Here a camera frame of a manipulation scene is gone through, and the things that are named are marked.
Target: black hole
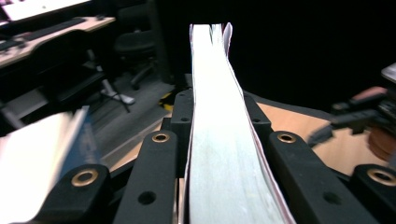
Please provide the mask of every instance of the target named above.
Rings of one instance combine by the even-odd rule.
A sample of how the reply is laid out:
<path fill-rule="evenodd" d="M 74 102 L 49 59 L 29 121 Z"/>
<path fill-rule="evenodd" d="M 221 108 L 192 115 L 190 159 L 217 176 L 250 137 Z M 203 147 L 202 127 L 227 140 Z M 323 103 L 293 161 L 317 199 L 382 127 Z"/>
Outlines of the black hole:
<path fill-rule="evenodd" d="M 91 173 L 85 173 L 85 174 L 80 175 L 78 177 L 78 180 L 79 181 L 85 181 L 85 180 L 89 180 L 91 178 L 92 178 L 92 174 Z"/>
<path fill-rule="evenodd" d="M 323 193 L 323 198 L 328 203 L 341 204 L 341 198 L 338 197 L 338 195 L 336 195 L 336 194 L 334 194 L 332 192 L 324 192 Z"/>
<path fill-rule="evenodd" d="M 390 177 L 387 176 L 387 175 L 384 175 L 384 174 L 381 174 L 381 173 L 375 173 L 374 175 L 375 175 L 376 177 L 380 178 L 380 179 L 390 181 Z"/>
<path fill-rule="evenodd" d="M 158 141 L 163 141 L 166 139 L 166 136 L 163 134 L 159 134 L 159 135 L 155 136 L 155 139 L 157 139 Z"/>
<path fill-rule="evenodd" d="M 283 140 L 285 140 L 285 141 L 291 141 L 291 137 L 290 136 L 288 136 L 288 135 L 282 135 L 281 136 L 281 138 L 283 139 Z"/>
<path fill-rule="evenodd" d="M 139 195 L 139 198 L 137 199 L 141 204 L 147 205 L 151 204 L 155 201 L 155 193 L 152 191 L 146 191 L 143 192 Z"/>

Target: gray floor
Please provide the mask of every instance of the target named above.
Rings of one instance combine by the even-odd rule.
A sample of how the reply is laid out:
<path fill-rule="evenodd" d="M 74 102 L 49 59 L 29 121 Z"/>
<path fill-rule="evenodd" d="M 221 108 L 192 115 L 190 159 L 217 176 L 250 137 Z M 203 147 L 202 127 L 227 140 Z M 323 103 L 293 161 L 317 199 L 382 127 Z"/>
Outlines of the gray floor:
<path fill-rule="evenodd" d="M 172 85 L 160 81 L 155 74 L 146 77 L 135 91 L 130 85 L 132 75 L 118 77 L 115 86 L 127 96 L 135 98 L 127 113 L 120 102 L 106 99 L 104 103 L 92 105 L 92 127 L 107 166 L 111 167 L 144 136 L 161 123 L 169 111 L 158 105 L 159 100 L 173 89 Z"/>

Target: chair backrest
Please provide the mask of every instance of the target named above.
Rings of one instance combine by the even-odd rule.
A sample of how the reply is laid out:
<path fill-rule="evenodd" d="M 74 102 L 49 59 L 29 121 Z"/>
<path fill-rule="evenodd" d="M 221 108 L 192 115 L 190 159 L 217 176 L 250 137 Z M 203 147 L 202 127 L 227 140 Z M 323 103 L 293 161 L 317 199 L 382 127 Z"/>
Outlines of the chair backrest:
<path fill-rule="evenodd" d="M 34 76 L 40 76 L 55 67 L 84 63 L 90 48 L 89 35 L 82 30 L 73 30 L 35 46 L 28 66 Z"/>

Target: stack of paper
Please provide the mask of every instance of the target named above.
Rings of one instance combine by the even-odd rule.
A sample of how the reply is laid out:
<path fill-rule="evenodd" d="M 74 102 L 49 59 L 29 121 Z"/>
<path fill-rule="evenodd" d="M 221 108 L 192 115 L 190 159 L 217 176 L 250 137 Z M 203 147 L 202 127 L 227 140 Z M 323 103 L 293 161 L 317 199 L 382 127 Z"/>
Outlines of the stack of paper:
<path fill-rule="evenodd" d="M 294 223 L 228 61 L 231 33 L 230 23 L 191 26 L 190 223 Z"/>

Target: book page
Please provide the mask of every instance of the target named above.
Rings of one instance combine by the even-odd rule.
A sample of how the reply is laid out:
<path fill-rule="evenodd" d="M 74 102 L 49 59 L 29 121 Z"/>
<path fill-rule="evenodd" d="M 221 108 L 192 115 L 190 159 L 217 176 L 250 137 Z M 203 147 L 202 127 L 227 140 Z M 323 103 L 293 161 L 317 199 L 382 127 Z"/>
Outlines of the book page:
<path fill-rule="evenodd" d="M 191 26 L 190 223 L 294 223 L 227 58 L 231 30 L 223 35 L 221 24 Z"/>
<path fill-rule="evenodd" d="M 33 218 L 54 185 L 53 161 L 70 115 L 61 113 L 7 136 L 0 155 L 0 223 Z"/>

